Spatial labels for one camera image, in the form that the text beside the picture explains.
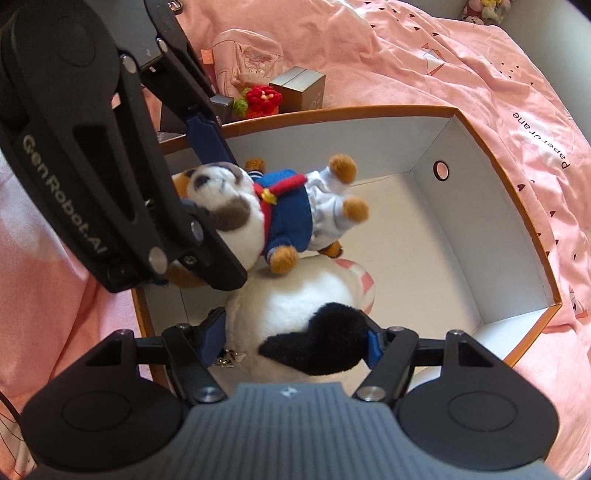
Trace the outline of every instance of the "box hole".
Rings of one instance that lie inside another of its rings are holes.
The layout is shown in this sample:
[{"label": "box hole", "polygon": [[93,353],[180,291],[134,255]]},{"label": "box hole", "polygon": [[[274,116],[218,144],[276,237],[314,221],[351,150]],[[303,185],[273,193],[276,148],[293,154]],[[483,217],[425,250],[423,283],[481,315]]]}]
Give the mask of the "box hole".
[{"label": "box hole", "polygon": [[433,165],[433,173],[439,181],[446,181],[449,178],[449,167],[444,161],[438,160]]}]

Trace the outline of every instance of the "red knitted flower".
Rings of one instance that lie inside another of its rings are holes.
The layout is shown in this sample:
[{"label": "red knitted flower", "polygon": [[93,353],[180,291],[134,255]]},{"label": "red knitted flower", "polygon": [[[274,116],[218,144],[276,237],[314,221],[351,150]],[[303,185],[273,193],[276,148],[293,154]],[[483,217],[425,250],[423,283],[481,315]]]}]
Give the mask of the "red knitted flower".
[{"label": "red knitted flower", "polygon": [[246,93],[248,110],[256,116],[272,115],[281,105],[282,97],[273,87],[257,85]]}]

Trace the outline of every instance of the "black cable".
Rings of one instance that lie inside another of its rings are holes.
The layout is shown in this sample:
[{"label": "black cable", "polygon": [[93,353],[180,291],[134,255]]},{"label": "black cable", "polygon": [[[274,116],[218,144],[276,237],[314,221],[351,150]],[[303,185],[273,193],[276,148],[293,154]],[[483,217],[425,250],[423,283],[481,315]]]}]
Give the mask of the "black cable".
[{"label": "black cable", "polygon": [[10,400],[7,399],[2,392],[0,392],[0,401],[4,403],[4,406],[8,409],[10,415],[12,415],[12,417],[14,418],[14,421],[18,423],[21,419],[21,414],[18,412],[16,408],[14,408],[14,405],[10,403]]}]

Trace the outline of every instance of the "stuffed animal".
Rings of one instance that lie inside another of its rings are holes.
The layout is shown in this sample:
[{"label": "stuffed animal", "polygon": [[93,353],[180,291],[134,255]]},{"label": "stuffed animal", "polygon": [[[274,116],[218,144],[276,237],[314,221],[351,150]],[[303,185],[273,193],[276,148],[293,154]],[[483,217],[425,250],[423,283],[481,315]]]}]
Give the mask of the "stuffed animal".
[{"label": "stuffed animal", "polygon": [[[368,352],[368,324],[360,311],[371,312],[374,292],[359,264],[322,255],[302,258],[282,277],[268,267],[251,272],[225,304],[226,356],[243,378],[233,371],[217,374],[226,383],[228,377],[233,383],[311,382],[334,374],[344,381],[342,373]],[[353,383],[365,375],[360,369]]]},{"label": "stuffed animal", "polygon": [[475,25],[484,25],[484,21],[478,17],[465,17],[463,20],[466,22],[473,23]]},{"label": "stuffed animal", "polygon": [[500,24],[511,9],[512,0],[470,0],[462,12],[462,20],[477,25]]},{"label": "stuffed animal", "polygon": [[[308,175],[292,170],[266,174],[264,161],[254,159],[246,170],[229,163],[205,164],[177,176],[175,184],[181,197],[208,210],[246,270],[262,254],[274,274],[286,274],[306,250],[340,256],[339,238],[367,220],[368,205],[343,195],[356,174],[353,159],[338,154],[323,171]],[[184,284],[178,268],[168,278]]]}]

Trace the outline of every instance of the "pink bedsheet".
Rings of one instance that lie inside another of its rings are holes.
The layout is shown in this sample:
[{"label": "pink bedsheet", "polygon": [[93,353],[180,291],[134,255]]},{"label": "pink bedsheet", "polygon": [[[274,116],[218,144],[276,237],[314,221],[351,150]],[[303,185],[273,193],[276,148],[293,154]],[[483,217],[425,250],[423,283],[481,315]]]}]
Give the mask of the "pink bedsheet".
[{"label": "pink bedsheet", "polygon": [[[398,1],[184,3],[179,20],[197,51],[230,28],[272,36],[283,47],[286,67],[326,74],[327,108],[454,105],[477,125],[541,234],[565,304],[517,369],[560,413],[548,464],[565,478],[584,471],[591,445],[585,235],[591,230],[585,187],[591,184],[591,148],[526,55],[499,28],[435,20]],[[129,294],[109,295],[89,278],[1,158],[0,248],[0,391],[21,409],[102,336],[137,324]],[[0,471],[15,479],[26,471],[28,457],[7,416],[1,409]]]}]

